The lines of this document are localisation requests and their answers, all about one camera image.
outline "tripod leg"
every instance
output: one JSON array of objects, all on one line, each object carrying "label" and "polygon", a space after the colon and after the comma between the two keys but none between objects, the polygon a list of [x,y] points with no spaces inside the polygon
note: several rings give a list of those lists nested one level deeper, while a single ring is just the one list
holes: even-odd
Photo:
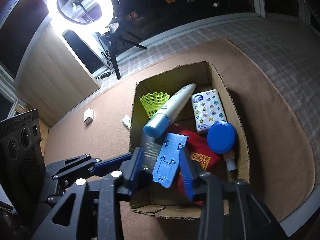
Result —
[{"label": "tripod leg", "polygon": [[142,41],[142,39],[141,39],[139,36],[135,35],[134,33],[130,32],[130,31],[128,31],[128,30],[124,30],[124,32],[125,32],[126,34],[129,34],[130,36],[136,38],[137,40]]},{"label": "tripod leg", "polygon": [[135,43],[135,42],[132,42],[132,41],[128,41],[128,40],[126,40],[126,39],[124,39],[124,38],[122,38],[122,37],[118,37],[118,39],[119,39],[120,41],[125,42],[125,43],[128,43],[128,44],[131,44],[131,45],[133,45],[133,46],[136,46],[136,47],[138,47],[138,48],[140,48],[140,49],[147,49],[147,47],[145,47],[145,46],[142,46],[142,45],[140,45],[140,44],[138,44],[138,43]]},{"label": "tripod leg", "polygon": [[112,44],[111,40],[107,41],[107,46],[108,46],[108,50],[109,50],[109,53],[110,53],[110,57],[111,57],[111,62],[112,62],[113,68],[115,69],[117,79],[119,80],[121,78],[121,75],[120,75],[120,72],[119,72],[118,62],[117,62],[117,59],[116,59],[116,53],[115,53],[115,50],[113,48],[113,44]]}]

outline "blue round container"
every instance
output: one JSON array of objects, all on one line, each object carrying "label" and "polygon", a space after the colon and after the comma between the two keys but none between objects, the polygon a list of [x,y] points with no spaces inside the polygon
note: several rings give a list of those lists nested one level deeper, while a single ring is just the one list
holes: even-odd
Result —
[{"label": "blue round container", "polygon": [[218,121],[210,127],[207,142],[213,152],[223,154],[233,148],[236,138],[237,132],[231,123]]}]

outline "floor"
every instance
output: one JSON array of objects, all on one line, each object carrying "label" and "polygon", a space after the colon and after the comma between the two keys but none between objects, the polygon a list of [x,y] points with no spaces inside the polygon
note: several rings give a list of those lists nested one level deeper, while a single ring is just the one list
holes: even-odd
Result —
[{"label": "floor", "polygon": [[101,89],[61,120],[124,78],[166,57],[221,37],[230,40],[260,66],[293,109],[314,151],[317,181],[320,182],[320,37],[303,23],[275,19],[239,20],[197,29],[151,47],[119,65],[121,80],[118,81],[115,74],[99,80]]}]

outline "ring light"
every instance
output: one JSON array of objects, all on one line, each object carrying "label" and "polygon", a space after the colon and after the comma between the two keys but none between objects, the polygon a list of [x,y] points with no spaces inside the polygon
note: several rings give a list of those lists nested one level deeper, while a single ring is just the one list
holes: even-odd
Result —
[{"label": "ring light", "polygon": [[75,21],[70,21],[65,18],[58,9],[57,1],[58,0],[47,1],[49,15],[66,29],[94,33],[105,28],[113,19],[113,5],[111,0],[96,0],[101,8],[101,17],[86,25],[81,23],[78,24]]}]

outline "beige carpet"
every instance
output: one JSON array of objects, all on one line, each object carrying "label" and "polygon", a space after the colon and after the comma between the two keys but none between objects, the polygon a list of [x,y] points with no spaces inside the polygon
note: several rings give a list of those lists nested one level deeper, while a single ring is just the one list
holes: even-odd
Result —
[{"label": "beige carpet", "polygon": [[[313,189],[312,150],[295,114],[267,76],[225,39],[194,47],[138,72],[59,122],[50,130],[45,163],[86,153],[102,159],[125,153],[129,131],[121,119],[131,115],[136,83],[177,65],[203,60],[217,68],[241,117],[250,150],[252,189],[278,220],[283,219]],[[87,108],[94,110],[89,126],[83,122]],[[195,238],[197,221],[168,222],[134,214],[128,203],[122,205],[122,212],[126,239]]]}]

